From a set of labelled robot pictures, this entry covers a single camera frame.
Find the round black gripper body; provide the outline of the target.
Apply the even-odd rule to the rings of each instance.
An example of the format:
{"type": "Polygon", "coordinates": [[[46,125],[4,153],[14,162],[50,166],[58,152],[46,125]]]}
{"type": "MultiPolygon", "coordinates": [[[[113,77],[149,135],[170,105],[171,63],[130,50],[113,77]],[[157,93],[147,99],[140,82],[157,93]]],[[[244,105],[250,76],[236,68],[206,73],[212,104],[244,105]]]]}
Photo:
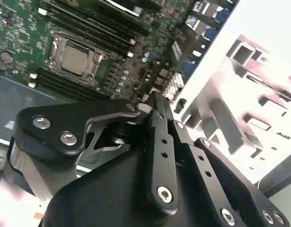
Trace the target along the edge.
{"type": "Polygon", "coordinates": [[[167,125],[152,126],[147,142],[62,188],[44,227],[206,227],[196,178],[176,155],[167,125]]]}

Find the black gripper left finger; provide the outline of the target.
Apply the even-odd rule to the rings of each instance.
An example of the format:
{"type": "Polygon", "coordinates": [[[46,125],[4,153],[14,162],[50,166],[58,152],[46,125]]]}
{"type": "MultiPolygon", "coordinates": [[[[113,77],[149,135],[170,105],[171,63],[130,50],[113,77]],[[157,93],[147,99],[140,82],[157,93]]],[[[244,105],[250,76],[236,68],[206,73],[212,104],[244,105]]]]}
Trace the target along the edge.
{"type": "Polygon", "coordinates": [[[152,126],[167,125],[160,93],[148,98],[152,110],[143,114],[125,99],[30,107],[20,111],[3,168],[6,179],[44,202],[76,181],[83,155],[94,154],[88,133],[98,140],[105,128],[113,142],[134,147],[146,143],[152,126]]]}

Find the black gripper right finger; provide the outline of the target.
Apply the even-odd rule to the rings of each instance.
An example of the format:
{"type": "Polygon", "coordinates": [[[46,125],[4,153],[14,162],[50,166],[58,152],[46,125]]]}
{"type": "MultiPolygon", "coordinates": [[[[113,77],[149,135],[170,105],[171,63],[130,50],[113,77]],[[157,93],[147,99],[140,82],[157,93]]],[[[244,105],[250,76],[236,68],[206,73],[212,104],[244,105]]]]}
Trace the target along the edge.
{"type": "Polygon", "coordinates": [[[252,184],[212,143],[193,141],[187,129],[173,118],[164,102],[176,155],[196,178],[191,192],[200,199],[200,219],[208,227],[288,227],[285,215],[252,184]]]}

